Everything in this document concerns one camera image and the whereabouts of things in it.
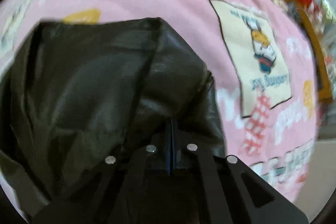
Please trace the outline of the black leather jacket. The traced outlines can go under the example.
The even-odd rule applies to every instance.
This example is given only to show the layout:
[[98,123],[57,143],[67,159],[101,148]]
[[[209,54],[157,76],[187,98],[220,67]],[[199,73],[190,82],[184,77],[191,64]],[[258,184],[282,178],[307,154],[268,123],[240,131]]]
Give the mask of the black leather jacket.
[[160,18],[42,22],[1,80],[1,170],[31,223],[197,223],[190,143],[225,154],[215,81]]

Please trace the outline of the pink patterned bed blanket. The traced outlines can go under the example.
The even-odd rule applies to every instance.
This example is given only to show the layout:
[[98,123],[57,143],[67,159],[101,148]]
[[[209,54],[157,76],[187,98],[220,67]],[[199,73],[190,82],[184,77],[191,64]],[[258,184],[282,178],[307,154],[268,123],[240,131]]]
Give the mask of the pink patterned bed blanket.
[[228,152],[290,201],[317,129],[310,43],[271,0],[3,0],[1,69],[43,18],[104,23],[160,17],[214,74]]

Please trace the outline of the wooden desk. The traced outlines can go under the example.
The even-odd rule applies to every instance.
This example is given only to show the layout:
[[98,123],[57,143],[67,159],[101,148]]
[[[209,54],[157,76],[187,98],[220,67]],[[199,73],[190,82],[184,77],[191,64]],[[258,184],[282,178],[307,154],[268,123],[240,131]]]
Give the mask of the wooden desk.
[[331,104],[333,102],[333,93],[320,43],[322,36],[315,32],[306,9],[298,0],[285,1],[286,3],[293,4],[295,11],[301,20],[300,26],[305,30],[313,49],[318,82],[318,102],[324,105]]

